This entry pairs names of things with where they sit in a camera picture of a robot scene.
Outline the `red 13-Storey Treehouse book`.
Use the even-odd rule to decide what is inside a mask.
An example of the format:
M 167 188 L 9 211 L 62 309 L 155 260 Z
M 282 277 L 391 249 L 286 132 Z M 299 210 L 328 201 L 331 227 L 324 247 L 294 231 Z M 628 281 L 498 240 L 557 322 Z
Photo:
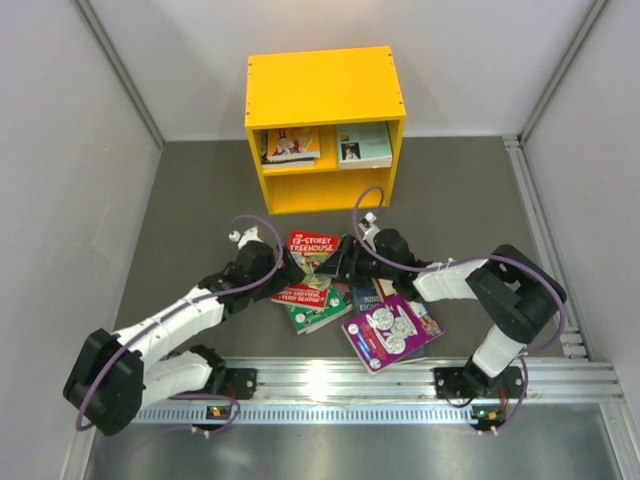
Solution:
M 274 295 L 272 301 L 314 311 L 323 310 L 328 302 L 331 280 L 315 270 L 338 250 L 340 241 L 336 235 L 292 231 L 287 247 L 304 277 L 300 283 Z

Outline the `Roald Dahl Charlie book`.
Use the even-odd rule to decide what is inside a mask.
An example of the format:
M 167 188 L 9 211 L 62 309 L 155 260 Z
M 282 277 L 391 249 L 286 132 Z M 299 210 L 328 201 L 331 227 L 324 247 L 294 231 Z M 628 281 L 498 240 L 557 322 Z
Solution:
M 267 131 L 266 159 L 270 162 L 320 156 L 320 132 L 317 127 L 279 128 Z

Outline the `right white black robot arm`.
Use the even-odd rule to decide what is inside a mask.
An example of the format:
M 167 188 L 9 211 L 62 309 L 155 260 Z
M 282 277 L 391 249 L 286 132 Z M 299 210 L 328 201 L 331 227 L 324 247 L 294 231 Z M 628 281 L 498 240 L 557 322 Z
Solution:
M 462 370 L 463 388 L 474 397 L 492 395 L 503 372 L 525 352 L 547 323 L 567 320 L 564 288 L 510 244 L 486 257 L 425 262 L 395 229 L 345 235 L 315 272 L 348 285 L 384 279 L 408 301 L 476 300 L 493 322 Z

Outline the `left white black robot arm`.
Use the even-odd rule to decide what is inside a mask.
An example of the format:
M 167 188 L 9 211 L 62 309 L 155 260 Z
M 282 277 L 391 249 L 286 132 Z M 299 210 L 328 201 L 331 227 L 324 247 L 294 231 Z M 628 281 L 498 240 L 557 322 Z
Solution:
M 63 387 L 77 408 L 76 428 L 105 436 L 122 431 L 138 412 L 182 393 L 220 394 L 226 364 L 214 349 L 176 347 L 250 304 L 300 283 L 304 272 L 286 248 L 249 240 L 222 271 L 203 278 L 175 303 L 133 326 L 91 333 Z

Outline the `green treehouse book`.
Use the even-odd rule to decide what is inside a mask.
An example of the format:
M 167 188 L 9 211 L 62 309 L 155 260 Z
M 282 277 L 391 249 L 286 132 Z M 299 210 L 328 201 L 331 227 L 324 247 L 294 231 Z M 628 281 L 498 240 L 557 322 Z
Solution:
M 331 286 L 327 303 L 323 310 L 312 310 L 306 307 L 290 305 L 286 307 L 297 335 L 315 332 L 333 320 L 350 313 L 352 309 L 350 289 L 346 284 L 339 282 Z

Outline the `cream red-edged book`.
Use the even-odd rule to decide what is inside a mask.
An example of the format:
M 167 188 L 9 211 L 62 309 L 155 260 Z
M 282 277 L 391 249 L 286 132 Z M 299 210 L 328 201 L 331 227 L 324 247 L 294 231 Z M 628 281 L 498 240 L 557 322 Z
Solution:
M 378 292 L 378 295 L 383 301 L 397 294 L 397 291 L 393 287 L 393 282 L 386 279 L 375 279 L 373 281 L 374 286 Z

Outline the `black treehouse book in shelf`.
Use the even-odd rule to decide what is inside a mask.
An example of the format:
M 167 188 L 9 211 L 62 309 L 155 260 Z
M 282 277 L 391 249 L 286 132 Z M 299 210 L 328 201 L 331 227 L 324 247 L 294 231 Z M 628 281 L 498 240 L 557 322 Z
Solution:
M 313 157 L 276 160 L 263 159 L 261 165 L 263 169 L 286 169 L 314 166 L 315 162 L 316 159 Z

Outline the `yellow wooden shelf cabinet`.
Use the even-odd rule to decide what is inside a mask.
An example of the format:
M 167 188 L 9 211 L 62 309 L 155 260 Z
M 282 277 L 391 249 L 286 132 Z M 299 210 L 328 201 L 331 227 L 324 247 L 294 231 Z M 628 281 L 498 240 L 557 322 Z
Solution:
M 253 55 L 248 60 L 245 129 L 267 211 L 272 215 L 346 210 L 391 202 L 398 165 L 342 169 L 336 128 L 385 122 L 400 156 L 406 108 L 390 47 Z M 261 143 L 270 130 L 316 127 L 312 166 L 266 169 Z

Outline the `aluminium mounting rail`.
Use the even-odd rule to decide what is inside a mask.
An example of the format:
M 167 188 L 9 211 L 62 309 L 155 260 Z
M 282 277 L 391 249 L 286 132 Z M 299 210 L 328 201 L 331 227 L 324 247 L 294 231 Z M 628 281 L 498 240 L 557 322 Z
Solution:
M 429 358 L 392 365 L 370 375 L 355 358 L 229 358 L 235 368 L 257 370 L 254 399 L 263 402 L 349 404 L 437 403 L 434 370 L 460 367 L 460 358 Z M 620 402 L 624 393 L 609 363 L 531 358 L 526 400 L 539 403 Z

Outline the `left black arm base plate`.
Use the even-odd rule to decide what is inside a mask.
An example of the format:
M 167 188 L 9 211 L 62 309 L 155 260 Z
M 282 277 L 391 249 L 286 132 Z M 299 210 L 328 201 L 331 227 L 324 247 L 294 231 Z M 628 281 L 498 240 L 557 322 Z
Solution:
M 251 400 L 256 388 L 256 369 L 226 368 L 213 371 L 201 392 L 223 395 L 236 400 Z

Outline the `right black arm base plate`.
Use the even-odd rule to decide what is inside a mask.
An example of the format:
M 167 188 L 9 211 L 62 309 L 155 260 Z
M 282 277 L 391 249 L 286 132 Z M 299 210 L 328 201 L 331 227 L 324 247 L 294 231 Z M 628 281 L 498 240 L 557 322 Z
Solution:
M 518 399 L 524 392 L 524 375 L 520 367 L 508 366 L 495 378 L 467 367 L 438 367 L 433 370 L 436 397 L 448 401 Z

